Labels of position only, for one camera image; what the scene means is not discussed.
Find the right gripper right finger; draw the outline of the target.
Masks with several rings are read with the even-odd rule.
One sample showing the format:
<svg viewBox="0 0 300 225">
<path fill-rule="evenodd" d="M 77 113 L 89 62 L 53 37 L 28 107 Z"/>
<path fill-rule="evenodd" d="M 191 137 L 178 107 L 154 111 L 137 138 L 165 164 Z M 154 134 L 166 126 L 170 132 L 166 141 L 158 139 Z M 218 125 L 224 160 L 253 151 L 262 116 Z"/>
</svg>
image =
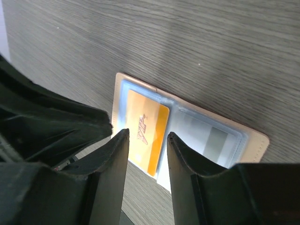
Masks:
<svg viewBox="0 0 300 225">
<path fill-rule="evenodd" d="M 174 132 L 167 137 L 177 225 L 297 225 L 299 164 L 238 163 L 224 168 Z"/>
</svg>

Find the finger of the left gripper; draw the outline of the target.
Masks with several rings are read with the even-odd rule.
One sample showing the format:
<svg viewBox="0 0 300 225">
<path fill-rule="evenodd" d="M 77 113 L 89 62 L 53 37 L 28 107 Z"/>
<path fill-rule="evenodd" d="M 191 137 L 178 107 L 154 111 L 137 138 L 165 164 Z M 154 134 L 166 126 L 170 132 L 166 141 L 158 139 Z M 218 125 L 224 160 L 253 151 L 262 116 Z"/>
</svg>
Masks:
<svg viewBox="0 0 300 225">
<path fill-rule="evenodd" d="M 62 162 L 111 134 L 106 111 L 47 90 L 0 59 L 2 162 Z"/>
</svg>

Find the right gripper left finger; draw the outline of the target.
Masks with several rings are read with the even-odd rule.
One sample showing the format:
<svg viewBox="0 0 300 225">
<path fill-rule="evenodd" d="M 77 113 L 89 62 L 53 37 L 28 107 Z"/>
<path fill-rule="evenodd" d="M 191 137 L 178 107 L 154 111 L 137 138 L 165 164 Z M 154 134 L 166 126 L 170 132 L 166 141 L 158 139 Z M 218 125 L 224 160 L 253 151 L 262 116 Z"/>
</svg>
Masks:
<svg viewBox="0 0 300 225">
<path fill-rule="evenodd" d="M 1 163 L 3 225 L 117 225 L 128 164 L 129 130 L 56 171 L 42 163 Z"/>
</svg>

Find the beige leather card holder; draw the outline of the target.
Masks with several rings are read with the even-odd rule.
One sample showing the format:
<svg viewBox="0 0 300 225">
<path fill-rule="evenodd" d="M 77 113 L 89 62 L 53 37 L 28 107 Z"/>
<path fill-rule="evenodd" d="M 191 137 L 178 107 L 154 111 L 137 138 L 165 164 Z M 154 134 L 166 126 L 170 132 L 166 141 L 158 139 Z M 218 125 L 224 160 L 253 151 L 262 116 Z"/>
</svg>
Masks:
<svg viewBox="0 0 300 225">
<path fill-rule="evenodd" d="M 130 90 L 163 104 L 170 110 L 157 171 L 155 176 L 151 176 L 166 190 L 171 188 L 166 150 L 166 138 L 170 132 L 175 132 L 196 152 L 226 168 L 238 162 L 261 161 L 270 143 L 268 136 L 263 133 L 124 73 L 117 73 L 115 77 L 112 107 L 114 135 L 126 128 L 127 98 Z"/>
</svg>

